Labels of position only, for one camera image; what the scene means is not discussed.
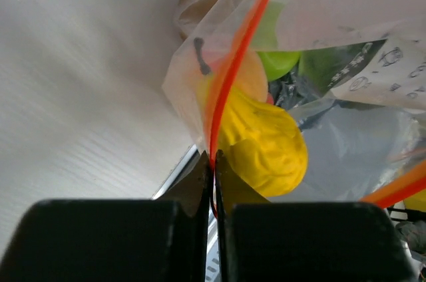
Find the small pink peach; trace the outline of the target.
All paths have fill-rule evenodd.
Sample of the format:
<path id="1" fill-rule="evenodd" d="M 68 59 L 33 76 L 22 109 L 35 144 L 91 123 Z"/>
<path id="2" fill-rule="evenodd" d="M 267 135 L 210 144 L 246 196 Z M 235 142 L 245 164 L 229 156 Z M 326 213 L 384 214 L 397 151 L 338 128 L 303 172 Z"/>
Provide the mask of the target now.
<path id="1" fill-rule="evenodd" d="M 203 51 L 205 40 L 201 37 L 193 39 L 196 58 L 203 75 L 217 73 L 222 58 L 217 52 Z M 250 98 L 259 102 L 273 104 L 272 95 L 268 91 L 268 81 L 260 57 L 254 51 L 247 51 L 236 75 L 234 84 Z"/>

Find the green apple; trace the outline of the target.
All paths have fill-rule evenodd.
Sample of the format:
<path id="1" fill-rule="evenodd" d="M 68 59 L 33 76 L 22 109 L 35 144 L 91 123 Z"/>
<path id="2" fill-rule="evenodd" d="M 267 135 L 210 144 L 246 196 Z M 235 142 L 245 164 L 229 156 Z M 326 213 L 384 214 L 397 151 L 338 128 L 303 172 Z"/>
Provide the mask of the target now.
<path id="1" fill-rule="evenodd" d="M 363 51 L 363 43 L 307 51 L 284 51 L 278 49 L 276 23 L 284 8 L 283 3 L 268 3 L 262 20 L 252 39 L 264 66 L 268 81 L 278 80 L 298 67 L 298 75 L 310 88 L 325 94 L 345 77 L 341 70 Z"/>

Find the yellow lemon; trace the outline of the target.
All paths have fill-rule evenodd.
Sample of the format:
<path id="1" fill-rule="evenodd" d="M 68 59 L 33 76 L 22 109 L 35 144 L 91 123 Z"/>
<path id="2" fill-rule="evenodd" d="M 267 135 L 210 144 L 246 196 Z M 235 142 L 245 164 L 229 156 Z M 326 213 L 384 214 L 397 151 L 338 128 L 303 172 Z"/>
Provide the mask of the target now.
<path id="1" fill-rule="evenodd" d="M 218 149 L 237 175 L 270 198 L 288 194 L 302 182 L 308 149 L 292 116 L 267 98 L 267 83 L 236 80 L 222 114 Z"/>

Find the clear zip top bag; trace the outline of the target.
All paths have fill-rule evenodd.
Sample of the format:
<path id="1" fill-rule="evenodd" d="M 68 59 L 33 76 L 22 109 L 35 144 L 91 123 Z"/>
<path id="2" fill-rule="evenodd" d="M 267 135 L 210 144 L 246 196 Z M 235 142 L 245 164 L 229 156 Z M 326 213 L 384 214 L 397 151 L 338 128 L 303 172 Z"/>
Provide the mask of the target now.
<path id="1" fill-rule="evenodd" d="M 283 202 L 425 189 L 425 0 L 179 0 L 163 89 L 208 155 Z"/>

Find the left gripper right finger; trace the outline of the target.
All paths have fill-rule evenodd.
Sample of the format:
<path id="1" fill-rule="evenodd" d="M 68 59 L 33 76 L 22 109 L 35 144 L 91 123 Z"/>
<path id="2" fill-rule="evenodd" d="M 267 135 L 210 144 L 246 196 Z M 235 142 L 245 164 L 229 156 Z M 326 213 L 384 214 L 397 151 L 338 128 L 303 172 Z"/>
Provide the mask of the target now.
<path id="1" fill-rule="evenodd" d="M 215 161 L 223 281 L 416 281 L 388 215 L 364 202 L 272 203 Z"/>

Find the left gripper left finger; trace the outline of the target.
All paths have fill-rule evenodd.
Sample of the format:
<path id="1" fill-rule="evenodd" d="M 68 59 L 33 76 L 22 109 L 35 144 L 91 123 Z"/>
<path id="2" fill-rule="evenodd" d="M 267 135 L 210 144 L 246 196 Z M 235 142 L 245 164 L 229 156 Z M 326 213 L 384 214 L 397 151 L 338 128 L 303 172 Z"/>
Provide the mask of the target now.
<path id="1" fill-rule="evenodd" d="M 53 199 L 23 215 L 2 281 L 203 281 L 211 175 L 206 154 L 155 200 Z"/>

